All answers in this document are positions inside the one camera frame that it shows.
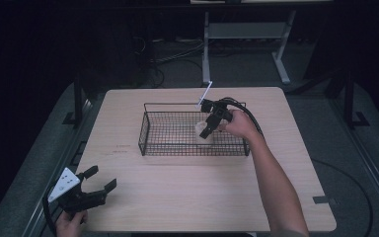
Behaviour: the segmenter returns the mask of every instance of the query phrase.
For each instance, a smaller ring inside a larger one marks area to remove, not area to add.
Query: black cable
[[[50,215],[51,218],[52,218],[52,216],[54,216],[54,214],[56,213],[57,210],[59,210],[58,206],[51,212],[51,215]],[[41,232],[39,233],[39,236],[42,236],[42,234],[44,233],[45,227],[47,227],[47,221],[45,222],[44,226],[42,227]]]
[[[234,106],[234,107],[242,110],[243,112],[245,112],[245,114],[247,114],[248,117],[251,119],[251,121],[254,123],[255,127],[257,128],[257,131],[262,136],[264,136],[263,131],[261,130],[260,124],[257,122],[257,119],[254,117],[254,115],[252,115],[252,113],[248,109],[246,109],[246,107],[244,107],[238,101],[236,101],[235,99],[230,98],[230,97],[225,97],[225,98],[219,100],[218,103],[225,103],[227,105]]]
[[[183,44],[183,45],[189,45],[189,46],[192,46],[192,45],[197,45],[197,44],[199,44],[201,41],[202,41],[202,39],[191,39],[191,40],[188,40],[188,41],[175,40],[174,42],[176,42],[176,43],[180,43],[180,44]]]
[[[47,190],[45,191],[45,194],[44,194],[44,197],[42,197],[42,200],[41,200],[41,203],[42,203],[42,210],[44,212],[44,217],[45,217],[45,222],[47,223],[48,225],[48,228],[50,229],[51,233],[54,235],[54,236],[57,236],[56,235],[56,226],[53,222],[53,219],[51,218],[51,213],[50,213],[50,209],[49,209],[49,203],[48,203],[48,194],[50,193],[50,190],[51,188],[53,188],[54,186],[56,185],[56,181],[53,181],[51,183],[51,185],[47,188]]]
[[[187,49],[186,51],[177,53],[175,55],[171,55],[171,56],[167,56],[167,57],[164,57],[164,58],[152,60],[152,62],[153,63],[167,62],[167,61],[171,61],[171,60],[174,60],[174,59],[177,59],[177,58],[182,58],[182,57],[194,55],[195,53],[201,52],[202,50],[203,50],[203,43],[200,43],[197,47],[193,47],[191,49]]]
[[[165,74],[163,73],[162,70],[160,70],[159,68],[157,67],[152,67],[151,69],[154,70],[154,76],[150,76],[150,79],[152,80],[152,88],[153,89],[157,89],[159,87],[163,87],[162,84],[164,83],[165,81]],[[156,80],[155,80],[155,76],[158,77],[158,75],[160,74],[161,76],[161,81],[159,83],[156,83]]]
[[[332,168],[332,169],[340,172],[341,174],[343,174],[343,175],[347,176],[348,178],[350,178],[359,187],[359,189],[362,191],[362,193],[365,196],[365,199],[366,199],[367,205],[368,205],[368,209],[369,209],[368,226],[367,226],[367,230],[366,230],[366,232],[364,234],[364,237],[369,236],[370,233],[371,233],[372,225],[373,225],[374,213],[373,213],[373,207],[372,207],[371,200],[369,198],[368,193],[365,191],[364,187],[352,175],[350,175],[349,173],[341,170],[340,168],[338,168],[336,166],[333,166],[333,165],[331,165],[329,163],[326,163],[324,161],[320,161],[320,160],[316,160],[316,159],[311,159],[311,160],[314,161],[314,162],[317,162],[319,164],[328,166],[328,167],[330,167],[330,168]]]

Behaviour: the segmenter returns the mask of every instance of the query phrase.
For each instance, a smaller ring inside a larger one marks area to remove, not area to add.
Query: wire mesh
[[[248,143],[226,131],[213,131],[213,142],[197,142],[195,125],[209,114],[201,112],[145,112],[139,138],[142,155],[248,156]]]

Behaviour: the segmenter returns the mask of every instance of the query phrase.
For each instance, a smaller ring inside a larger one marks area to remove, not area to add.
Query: wooden table
[[[251,155],[141,155],[138,139],[144,103],[196,103],[203,91],[107,92],[78,173],[93,165],[100,168],[83,183],[85,192],[99,190],[113,178],[117,178],[117,188],[106,205],[89,210],[87,230],[269,231]],[[334,230],[329,205],[313,201],[325,194],[283,92],[279,88],[212,88],[206,99],[223,97],[246,102],[257,118],[269,148],[298,192],[310,231]]]

